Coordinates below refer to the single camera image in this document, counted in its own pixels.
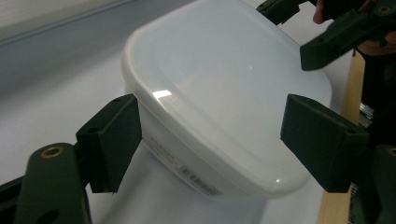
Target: white plastic container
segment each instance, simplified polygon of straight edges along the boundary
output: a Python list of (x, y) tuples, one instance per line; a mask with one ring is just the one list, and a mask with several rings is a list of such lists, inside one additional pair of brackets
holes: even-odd
[(135, 31), (122, 69), (140, 103), (143, 142), (215, 199), (274, 198), (309, 173), (280, 140), (288, 93), (331, 100), (299, 46), (237, 0), (201, 0)]

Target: wooden edge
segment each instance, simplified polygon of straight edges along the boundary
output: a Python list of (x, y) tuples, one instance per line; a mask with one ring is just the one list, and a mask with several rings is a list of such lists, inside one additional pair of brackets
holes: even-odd
[[(341, 115), (355, 124), (359, 123), (363, 75), (364, 60), (356, 52), (350, 64), (343, 108), (341, 110)], [(328, 193), (324, 191), (318, 214), (318, 224), (347, 224), (350, 192), (351, 189), (349, 189), (348, 193)]]

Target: brass screw insert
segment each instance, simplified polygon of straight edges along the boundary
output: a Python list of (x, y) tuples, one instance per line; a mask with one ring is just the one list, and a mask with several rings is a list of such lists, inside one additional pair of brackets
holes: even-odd
[(61, 155), (64, 152), (63, 147), (49, 147), (41, 152), (40, 156), (44, 159), (51, 159)]

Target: translucent lid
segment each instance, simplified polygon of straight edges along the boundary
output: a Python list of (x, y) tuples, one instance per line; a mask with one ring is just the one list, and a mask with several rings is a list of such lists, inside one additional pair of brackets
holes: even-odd
[(141, 27), (123, 73), (141, 104), (240, 188), (271, 197), (308, 178), (280, 140), (286, 99), (328, 105), (330, 82), (303, 72), (299, 46), (245, 3), (197, 1)]

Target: container label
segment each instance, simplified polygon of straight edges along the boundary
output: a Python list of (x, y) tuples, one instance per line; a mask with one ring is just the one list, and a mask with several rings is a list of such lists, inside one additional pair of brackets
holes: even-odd
[(182, 177), (185, 181), (193, 185), (208, 197), (220, 195), (221, 192), (215, 187), (207, 184), (201, 177), (187, 167), (183, 161), (169, 150), (164, 148), (156, 139), (142, 130), (143, 141), (148, 145), (151, 152), (168, 168)]

